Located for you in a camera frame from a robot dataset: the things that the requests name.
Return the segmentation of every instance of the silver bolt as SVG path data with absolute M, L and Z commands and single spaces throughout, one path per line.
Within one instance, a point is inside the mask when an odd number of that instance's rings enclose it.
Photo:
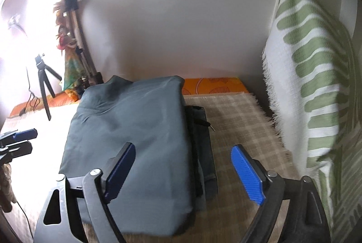
M 267 175 L 271 178 L 275 178 L 278 174 L 275 171 L 268 171 Z
M 91 176 L 97 176 L 101 173 L 101 170 L 99 168 L 95 168 L 93 170 L 90 171 L 90 175 Z
M 306 183 L 311 183 L 312 179 L 309 176 L 303 176 L 303 181 L 305 181 Z
M 57 175 L 57 178 L 55 179 L 56 181 L 60 182 L 62 181 L 66 176 L 62 173 L 58 174 Z

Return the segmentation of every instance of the mini tripod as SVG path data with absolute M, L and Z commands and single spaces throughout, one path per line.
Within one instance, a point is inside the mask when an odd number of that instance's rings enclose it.
M 52 75 L 54 75 L 60 81 L 62 80 L 62 77 L 59 74 L 57 74 L 51 67 L 49 67 L 48 65 L 45 64 L 44 60 L 42 59 L 43 56 L 38 55 L 37 57 L 35 57 L 35 62 L 37 64 L 37 68 L 38 68 L 40 92 L 42 94 L 44 108 L 46 111 L 46 115 L 48 116 L 48 120 L 50 120 L 51 115 L 50 115 L 50 111 L 49 111 L 48 101 L 46 99 L 44 83 L 46 84 L 48 91 L 50 92 L 50 94 L 53 98 L 55 98 L 55 93 L 53 91 L 53 88 L 50 85 L 48 76 L 45 73 L 45 69 L 47 71 L 49 71 Z

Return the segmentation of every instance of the tall folded tripod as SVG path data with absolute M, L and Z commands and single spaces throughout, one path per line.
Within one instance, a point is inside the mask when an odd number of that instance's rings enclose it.
M 52 75 L 54 75 L 60 81 L 62 80 L 62 77 L 59 74 L 57 74 L 51 67 L 49 67 L 48 65 L 45 64 L 44 60 L 42 59 L 42 56 L 38 55 L 37 57 L 35 57 L 35 62 L 37 64 L 37 68 L 38 68 L 40 92 L 42 94 L 44 108 L 46 111 L 46 115 L 48 116 L 48 120 L 50 120 L 51 115 L 50 115 L 50 111 L 49 111 L 48 100 L 46 99 L 44 83 L 46 84 L 48 91 L 50 92 L 50 94 L 53 98 L 55 98 L 55 93 L 53 91 L 53 88 L 50 85 L 50 82 L 49 82 L 48 76 L 46 75 L 45 70 L 49 71 Z

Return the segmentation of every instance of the green and white striped cloth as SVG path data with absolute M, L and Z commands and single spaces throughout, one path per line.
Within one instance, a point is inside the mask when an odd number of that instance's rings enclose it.
M 362 216 L 358 61 L 346 28 L 317 0 L 277 0 L 274 13 L 263 66 L 276 128 L 341 242 Z

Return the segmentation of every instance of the orange fabric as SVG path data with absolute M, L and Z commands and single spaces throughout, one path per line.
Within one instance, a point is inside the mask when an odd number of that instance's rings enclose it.
M 221 78 L 187 78 L 182 88 L 183 95 L 216 94 L 216 93 L 249 93 L 237 77 Z
M 198 94 L 216 94 L 229 92 L 244 92 L 249 93 L 243 83 L 237 77 L 221 77 L 221 78 L 187 78 L 182 88 L 183 95 L 198 95 Z M 58 107 L 77 102 L 75 98 L 71 98 L 65 92 L 61 92 L 52 98 L 47 96 L 49 107 Z M 20 111 L 25 107 L 26 102 L 14 107 L 10 113 L 10 117 L 19 115 Z M 36 110 L 44 108 L 43 100 L 40 99 L 40 104 Z M 32 111 L 32 107 L 28 104 L 26 111 Z

